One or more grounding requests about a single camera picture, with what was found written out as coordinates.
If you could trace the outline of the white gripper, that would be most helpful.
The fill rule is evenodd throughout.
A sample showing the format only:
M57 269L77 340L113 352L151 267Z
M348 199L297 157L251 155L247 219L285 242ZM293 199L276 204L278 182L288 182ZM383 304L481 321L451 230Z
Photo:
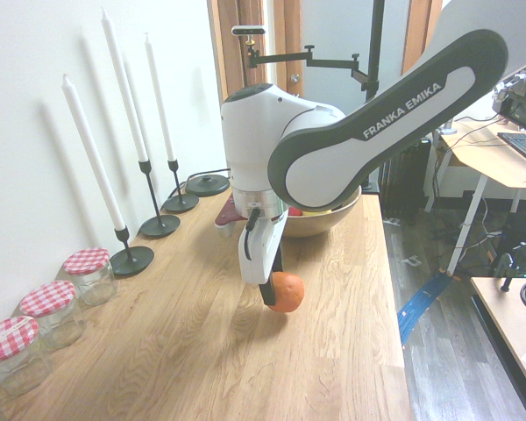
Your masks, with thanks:
M277 302L274 284L268 280L274 271L283 271L281 237L288 220L285 211L275 220L265 218L261 209L254 209L248 218L238 242L238 257L242 279L246 283L260 284L259 292L267 306Z

